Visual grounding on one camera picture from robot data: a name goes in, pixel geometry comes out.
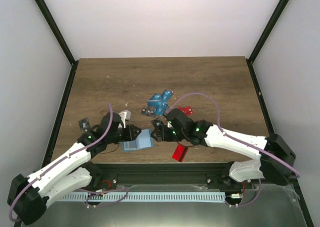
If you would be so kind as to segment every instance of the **workstation enclosure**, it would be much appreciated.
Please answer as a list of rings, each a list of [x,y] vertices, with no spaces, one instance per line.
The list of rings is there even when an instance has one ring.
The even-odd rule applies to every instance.
[[[18,92],[6,90],[2,98],[11,106],[4,120],[18,112],[13,123],[20,120],[15,131],[23,133],[24,141],[11,140],[9,146],[14,143],[25,149],[13,147],[2,163],[2,169],[13,170],[5,173],[2,202],[14,176],[28,175],[67,151],[81,135],[78,121],[88,118],[91,125],[98,124],[108,112],[107,103],[116,113],[131,111],[130,123],[152,128],[151,119],[140,111],[154,93],[166,89],[174,92],[169,104],[191,92],[215,99],[221,125],[228,130],[257,136],[280,134],[296,153],[301,178],[315,178],[317,174],[308,175],[308,171],[317,165],[312,157],[316,148],[302,151],[301,146],[309,148],[307,144],[317,142],[306,137],[308,124],[303,123],[308,133],[297,127],[298,121],[310,116],[305,116],[296,98],[312,97],[317,82],[316,74],[307,79],[295,68],[303,60],[296,46],[303,46],[309,34],[309,19],[302,16],[304,11],[314,14],[315,8],[315,0],[305,1],[3,0],[5,8],[0,11],[10,18],[3,32],[7,43],[3,65],[19,66],[15,73],[1,66],[5,69],[2,84],[12,86],[9,81],[13,80],[19,87]],[[306,95],[295,87],[296,81],[306,88]],[[316,109],[308,107],[311,97],[306,100],[308,113]],[[215,106],[201,96],[186,98],[181,105],[192,107],[194,120],[216,122]],[[14,139],[12,133],[7,136]],[[188,150],[183,163],[176,163],[172,159],[176,146],[161,142],[123,152],[108,145],[106,153],[92,161],[114,184],[135,185],[138,192],[196,193],[201,192],[199,186],[217,189],[214,184],[210,187],[211,177],[220,175],[228,162],[248,160],[224,149],[196,147]],[[310,166],[304,168],[308,160]],[[259,199],[241,209],[179,201],[132,201],[86,209],[70,199],[55,203],[30,226],[313,226],[307,205],[318,221],[317,204],[310,195],[317,186],[303,184],[301,190],[300,184],[296,179],[285,187],[265,182]],[[5,212],[8,206],[1,208]]]

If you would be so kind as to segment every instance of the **red object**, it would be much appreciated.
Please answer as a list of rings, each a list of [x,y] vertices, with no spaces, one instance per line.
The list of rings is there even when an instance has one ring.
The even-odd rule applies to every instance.
[[[186,116],[190,116],[194,113],[192,108],[190,106],[187,107],[178,107],[179,110],[181,110]]]
[[[176,161],[182,162],[187,154],[188,151],[188,147],[185,147],[182,144],[178,144],[178,146],[176,147],[172,158],[175,159]]]

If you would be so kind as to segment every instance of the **brown wood surface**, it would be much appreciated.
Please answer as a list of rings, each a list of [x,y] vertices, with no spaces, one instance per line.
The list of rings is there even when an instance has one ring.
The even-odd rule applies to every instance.
[[[172,105],[190,92],[201,92],[215,99],[221,110],[221,126],[250,135],[267,135],[267,127],[244,57],[161,57],[161,58],[87,58],[81,59],[52,159],[63,154],[81,135],[78,120],[89,118],[99,124],[108,112],[131,111],[130,123],[152,128],[150,117],[140,114],[147,99],[165,89],[174,91]],[[190,105],[194,120],[217,122],[217,110],[202,96],[189,96],[179,106]],[[155,142],[155,147],[133,152],[99,154],[95,163],[175,162],[174,142]],[[108,145],[107,151],[116,145]],[[190,148],[184,162],[244,161],[246,156],[214,147]]]

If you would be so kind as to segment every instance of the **white backdrop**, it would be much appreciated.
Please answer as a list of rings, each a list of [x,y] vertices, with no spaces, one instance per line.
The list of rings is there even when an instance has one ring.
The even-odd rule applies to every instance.
[[[254,63],[274,129],[296,153],[315,226],[320,226],[319,10],[319,0],[290,0]]]
[[[70,64],[34,0],[0,0],[0,226],[12,179],[44,159]]]
[[[279,0],[45,0],[78,58],[250,56]]]

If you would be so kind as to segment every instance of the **purple cable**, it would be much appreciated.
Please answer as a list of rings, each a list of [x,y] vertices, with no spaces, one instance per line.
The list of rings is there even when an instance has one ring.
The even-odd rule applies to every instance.
[[[100,192],[89,191],[89,190],[82,189],[82,188],[79,188],[78,190],[79,191],[83,191],[83,192],[87,192],[87,193],[90,193],[90,194],[94,194],[94,195],[90,195],[90,196],[88,196],[86,198],[86,200],[85,200],[86,206],[89,206],[88,200],[90,200],[91,198],[93,198],[95,196],[99,196],[100,194],[108,194],[108,193],[111,193],[111,192],[122,192],[122,191],[125,191],[125,195],[123,197],[121,197],[120,199],[118,199],[118,200],[116,200],[116,201],[114,201],[112,203],[108,203],[108,204],[104,204],[104,205],[96,205],[95,206],[96,208],[103,208],[103,207],[116,205],[116,204],[120,203],[121,201],[123,201],[125,198],[127,198],[128,193],[129,193],[126,189],[112,189],[112,190],[100,191]]]
[[[113,119],[113,116],[114,116],[114,115],[113,115],[113,111],[112,111],[112,106],[111,106],[110,103],[108,103],[108,107],[109,107],[109,111],[110,111],[110,120],[109,120],[109,124],[108,124],[105,132],[103,133],[103,135],[101,135],[101,137],[98,138],[96,141],[94,141],[94,142],[92,142],[92,143],[90,143],[90,144],[88,144],[88,145],[86,145],[86,146],[84,146],[84,147],[82,147],[82,148],[80,148],[80,149],[77,149],[77,150],[73,151],[72,153],[70,153],[70,156],[72,156],[72,155],[74,155],[74,154],[76,154],[76,153],[78,153],[78,152],[80,152],[80,151],[86,150],[86,149],[90,148],[91,146],[94,146],[95,144],[97,144],[98,142],[100,142],[100,141],[107,135],[107,133],[108,133],[110,127],[111,127],[112,119]],[[67,157],[67,156],[64,156],[63,158],[59,159],[56,163],[54,163],[54,164],[51,165],[49,168],[47,168],[44,172],[42,172],[42,173],[40,174],[40,177],[43,177],[46,173],[48,173],[50,170],[52,170],[55,166],[57,166],[58,164],[60,164],[60,163],[61,163],[62,161],[64,161],[65,159],[68,159],[68,157]],[[12,202],[12,204],[11,204],[11,206],[10,206],[10,209],[9,209],[9,219],[10,219],[10,221],[12,221],[12,222],[18,222],[18,221],[20,221],[19,218],[14,219],[14,218],[12,217],[12,214],[13,214],[13,211],[14,211],[14,207],[16,206],[18,200],[21,198],[21,196],[24,194],[24,192],[26,192],[27,189],[30,188],[30,187],[31,187],[35,182],[37,182],[37,181],[38,181],[37,178],[35,178],[34,180],[32,180],[32,181],[31,181],[30,183],[28,183],[28,184],[21,190],[21,192],[15,197],[15,199],[14,199],[14,201]]]
[[[248,203],[244,203],[244,204],[240,204],[240,205],[236,206],[236,205],[229,204],[226,200],[225,200],[224,202],[225,202],[228,206],[235,207],[235,208],[245,207],[245,206],[248,206],[248,205],[252,204],[253,202],[255,202],[255,201],[258,199],[258,197],[259,197],[259,195],[260,195],[260,193],[261,193],[261,187],[262,187],[261,179],[258,178],[258,181],[259,181],[259,190],[258,190],[258,193],[257,193],[256,196],[255,196],[252,200],[250,200]]]
[[[200,95],[200,96],[204,96],[206,98],[208,98],[209,100],[211,100],[212,103],[214,103],[216,109],[217,109],[217,126],[219,128],[219,130],[225,135],[227,136],[228,138],[234,140],[234,141],[237,141],[245,146],[248,146],[248,147],[251,147],[253,149],[255,149],[256,151],[259,151],[260,153],[263,153],[265,154],[266,156],[269,156],[271,157],[272,159],[278,161],[280,164],[282,164],[283,166],[287,167],[289,170],[291,170],[292,172],[294,172],[295,174],[295,177],[296,178],[299,178],[300,177],[300,173],[295,169],[293,168],[291,165],[287,164],[286,162],[284,162],[282,159],[278,158],[277,156],[273,155],[272,153],[269,153],[268,151],[265,151],[264,149],[260,149],[256,146],[254,146],[253,144],[250,144],[250,143],[247,143],[245,141],[242,141],[241,139],[238,139],[238,138],[235,138],[229,134],[227,134],[221,127],[220,125],[220,109],[218,107],[218,104],[216,103],[216,101],[214,101],[212,98],[210,98],[208,95],[204,94],[204,93],[197,93],[197,92],[193,92],[193,93],[187,93],[185,94],[184,96],[182,96],[181,98],[179,98],[167,111],[166,113],[170,112],[170,110],[172,110],[174,108],[174,106],[176,106],[182,99],[184,99],[185,97],[187,96],[191,96],[191,95]]]

